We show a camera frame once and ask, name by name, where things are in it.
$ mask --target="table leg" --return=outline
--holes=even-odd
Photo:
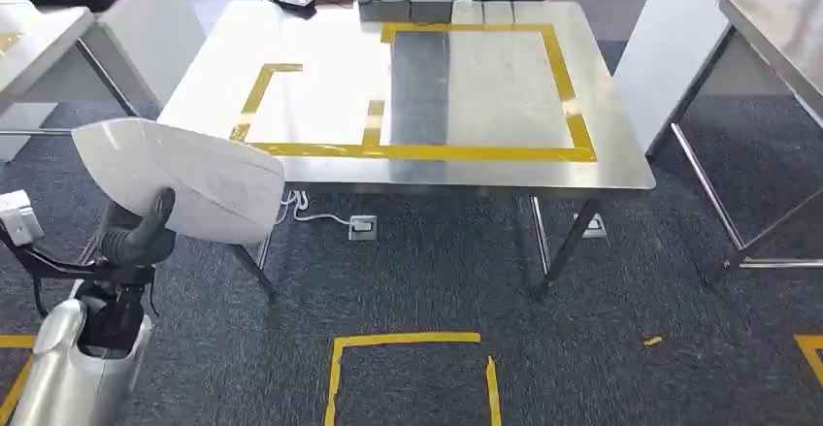
[[[732,256],[723,261],[723,267],[713,275],[702,274],[706,284],[714,284],[723,279],[724,276],[734,272],[737,268],[743,269],[789,269],[789,268],[823,268],[823,259],[770,259],[751,258],[751,255],[759,249],[768,245],[798,221],[807,217],[820,217],[823,215],[823,188],[807,197],[803,203],[793,208],[783,217],[776,220],[769,227],[760,232],[757,237],[739,247]]]
[[[126,112],[126,115],[129,115],[131,117],[139,117],[140,115],[134,109],[134,106],[132,106],[131,103],[128,102],[125,95],[123,95],[123,92],[120,91],[120,88],[117,86],[115,81],[112,80],[112,77],[109,76],[109,73],[106,72],[106,69],[103,68],[103,66],[100,64],[100,61],[97,60],[96,57],[94,57],[94,54],[91,53],[91,50],[88,48],[88,46],[85,45],[85,43],[82,40],[77,41],[77,49],[80,51],[80,54],[82,54],[82,57],[85,59],[85,61],[88,62],[88,65],[91,67],[91,70],[93,70],[94,73],[97,74],[97,78],[100,79],[100,82],[103,83],[103,85],[106,87],[107,90],[109,90],[109,93],[112,94],[112,96],[115,98],[120,107]]]
[[[686,90],[683,97],[677,102],[677,106],[672,111],[672,114],[669,116],[669,120],[663,125],[658,132],[657,136],[652,140],[651,146],[645,152],[645,155],[650,160],[653,160],[657,157],[657,154],[660,153],[660,149],[662,148],[663,144],[671,137],[672,133],[669,130],[669,127],[674,123],[679,123],[683,117],[686,115],[686,111],[689,110],[689,107],[692,105],[692,102],[695,100],[697,95],[700,93],[701,88],[703,85],[706,84],[706,80],[708,80],[708,76],[711,75],[711,71],[714,70],[714,66],[717,65],[717,62],[720,60],[720,57],[723,56],[723,52],[729,46],[729,43],[732,42],[732,38],[735,36],[735,28],[729,27],[729,30],[726,32],[725,35],[720,39],[720,42],[717,44],[717,48],[714,49],[714,52],[711,54],[711,57],[706,61],[706,65],[703,66],[701,69],[700,74],[697,75],[695,80],[689,85],[689,88]]]
[[[263,242],[260,244],[260,249],[257,251],[257,266],[260,267],[260,269],[266,268],[266,255],[269,254],[269,243],[271,241],[272,233],[269,232],[269,234],[266,236],[265,239],[263,239]]]
[[[582,240],[583,233],[586,231],[589,222],[591,222],[592,218],[594,218],[594,214],[599,208],[599,199],[589,198],[585,201],[585,203],[583,203],[580,212],[577,214],[575,223],[572,224],[572,228],[569,229],[569,232],[566,234],[566,239],[563,240],[563,244],[560,245],[557,255],[548,267],[548,271],[544,278],[545,282],[550,282],[557,279],[563,271],[563,268],[566,266],[569,258],[572,257],[572,253],[575,252],[575,247],[577,247],[577,244],[579,244],[580,240]]]
[[[257,265],[257,262],[254,261],[254,258],[248,254],[246,247],[242,245],[229,245],[229,248],[231,248],[232,253],[234,253],[235,257],[243,265],[243,268],[251,274],[252,277],[257,279],[257,282],[263,287],[266,293],[269,294],[269,297],[274,297],[277,293],[275,292],[275,285],[266,277],[263,270]]]
[[[541,254],[541,263],[543,264],[543,277],[548,277],[548,266],[551,263],[551,257],[548,253],[548,241],[545,238],[545,229],[543,228],[543,215],[540,210],[540,199],[537,196],[530,198],[530,205],[532,207],[532,218],[535,221],[535,233],[538,239],[538,249]]]

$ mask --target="gray mat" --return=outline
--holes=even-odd
[[[622,44],[602,48],[613,66]],[[58,110],[49,123],[116,114]],[[702,98],[686,126],[746,235],[821,184],[819,131],[789,100]],[[820,384],[792,337],[823,333],[823,278],[739,272],[703,288],[697,271],[728,241],[674,146],[654,171],[645,198],[604,204],[609,238],[583,243],[543,300],[525,291],[540,275],[528,205],[505,195],[311,195],[314,212],[377,214],[379,239],[288,221],[269,252],[271,302],[224,248],[180,239],[121,424],[321,424],[335,337],[420,331],[481,342],[347,349],[337,424],[489,424],[489,355],[503,424],[817,424]],[[34,141],[2,179],[29,191],[56,251],[79,253],[103,195],[69,141]],[[555,248],[574,206],[544,202]],[[819,237],[786,245],[807,254]],[[29,282],[8,253],[0,266],[0,332],[35,330]]]

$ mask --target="yellow tape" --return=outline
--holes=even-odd
[[[20,41],[21,33],[0,33],[0,53],[12,48]]]
[[[348,346],[371,346],[384,344],[456,344],[480,343],[476,332],[420,332],[417,334],[379,334],[373,336],[338,337],[332,348],[332,365],[329,371],[329,398],[323,426],[334,426],[335,397],[340,388],[340,362],[343,349]]]
[[[335,341],[340,341],[343,347],[384,344],[479,344],[480,334],[477,332],[419,332],[415,334],[339,337]]]
[[[37,339],[37,336],[0,336],[0,348],[31,348],[32,346],[34,346],[35,339]]]
[[[491,426],[501,426],[503,421],[500,418],[500,394],[497,391],[497,370],[494,367],[494,360],[489,356],[486,365],[486,384],[489,391],[489,414],[491,416]]]
[[[554,84],[557,86],[557,94],[560,96],[560,103],[563,105],[563,112],[566,115],[566,124],[569,126],[569,133],[572,135],[572,144],[575,147],[589,149],[594,153],[594,147],[586,129],[586,122],[583,114],[577,105],[575,88],[572,86],[572,77],[566,67],[566,59],[563,58],[563,51],[560,50],[560,42],[554,33],[554,27],[549,26],[542,32],[545,53],[548,56],[548,64],[551,66],[551,74],[554,76]]]
[[[415,161],[567,161],[593,162],[589,149],[576,147],[451,147],[435,145],[314,145],[302,143],[250,143],[275,156],[355,157]]]
[[[385,101],[369,101],[366,128],[363,130],[363,146],[376,147],[380,144],[380,129],[383,125]]]
[[[23,369],[20,370],[20,374],[17,376],[17,379],[15,379],[15,383],[12,384],[9,394],[6,395],[6,399],[3,400],[3,404],[0,405],[0,424],[6,424],[9,422],[9,419],[11,419],[12,413],[15,411],[15,407],[17,406],[17,402],[23,394],[23,387],[25,386],[28,375],[31,372],[31,365],[33,361],[34,357],[29,356],[25,365],[23,365]]]
[[[574,147],[381,146],[379,139],[385,102],[379,100],[369,102],[369,111],[366,114],[366,126],[363,131],[361,145],[296,143],[252,143],[251,145],[280,156],[356,157],[417,161],[597,161],[597,154],[589,136],[585,119],[578,107],[572,78],[569,75],[569,69],[566,66],[563,52],[560,50],[560,43],[552,25],[534,23],[384,23],[380,32],[380,40],[383,43],[391,44],[397,32],[400,31],[530,31],[540,33]],[[283,66],[293,66],[293,68],[286,67],[289,70],[278,70]],[[265,73],[264,69],[271,70],[269,73]],[[240,120],[232,130],[230,138],[241,142],[246,139],[253,113],[259,108],[263,93],[271,79],[271,73],[300,70],[302,70],[300,64],[264,65],[248,96],[243,114],[241,114]]]
[[[823,349],[823,336],[796,335],[795,341],[800,346],[800,351],[806,357],[820,385],[823,385],[823,363],[820,361],[820,355],[817,354],[817,350]]]
[[[260,72],[257,74],[257,80],[251,87],[251,92],[248,94],[246,103],[243,104],[243,109],[240,112],[240,120],[238,120],[232,128],[229,140],[242,142],[246,139],[248,130],[251,128],[251,122],[254,120],[254,115],[257,113],[257,110],[260,109],[263,95],[266,94],[266,89],[269,87],[269,83],[275,73],[301,71],[303,71],[303,64],[263,64],[263,66],[260,67]]]
[[[651,339],[649,339],[647,341],[643,341],[643,345],[645,345],[645,346],[654,346],[654,345],[657,345],[657,344],[661,343],[662,341],[663,341],[662,337],[654,336],[654,337],[652,337]]]
[[[335,339],[334,348],[332,349],[332,367],[329,372],[329,399],[326,414],[323,417],[324,426],[334,426],[334,399],[337,396],[338,388],[340,388],[340,361],[343,358],[343,347],[343,342],[340,339]]]

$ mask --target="electrical socket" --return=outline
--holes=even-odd
[[[374,240],[378,237],[378,217],[376,215],[353,215],[348,219],[348,239]]]
[[[603,218],[595,213],[586,230],[583,232],[583,238],[604,239],[606,236],[606,224],[603,223]]]

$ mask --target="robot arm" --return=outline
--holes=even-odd
[[[134,387],[151,332],[141,300],[175,233],[256,244],[280,209],[280,162],[253,147],[136,117],[72,130],[83,165],[113,200],[98,256],[73,264],[38,243],[28,197],[0,195],[0,241],[34,280],[80,279],[54,308],[34,346],[13,426],[110,426]]]
[[[40,279],[82,280],[74,298],[55,307],[40,328],[12,426],[114,424],[151,332],[141,302],[146,285],[153,283],[153,265],[174,249],[176,234],[165,228],[174,204],[170,188],[157,194],[143,219],[111,203],[99,255],[72,264],[39,245],[43,231],[25,192],[0,196],[0,240],[34,279],[35,300]]]

